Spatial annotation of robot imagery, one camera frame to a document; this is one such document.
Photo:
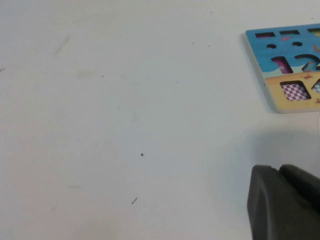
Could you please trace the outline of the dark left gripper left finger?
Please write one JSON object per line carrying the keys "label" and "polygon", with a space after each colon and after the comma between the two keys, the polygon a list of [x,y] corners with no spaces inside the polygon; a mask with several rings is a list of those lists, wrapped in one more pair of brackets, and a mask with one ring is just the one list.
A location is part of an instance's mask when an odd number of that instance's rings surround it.
{"label": "dark left gripper left finger", "polygon": [[320,200],[308,200],[280,173],[255,165],[251,170],[247,212],[254,240],[318,240]]}

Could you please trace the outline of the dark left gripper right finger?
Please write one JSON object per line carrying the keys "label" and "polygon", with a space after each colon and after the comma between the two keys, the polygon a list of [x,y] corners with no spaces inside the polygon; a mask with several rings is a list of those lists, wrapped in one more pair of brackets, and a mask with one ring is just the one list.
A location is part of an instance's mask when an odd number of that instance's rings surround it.
{"label": "dark left gripper right finger", "polygon": [[306,199],[320,199],[320,179],[307,171],[291,164],[284,164],[279,172]]}

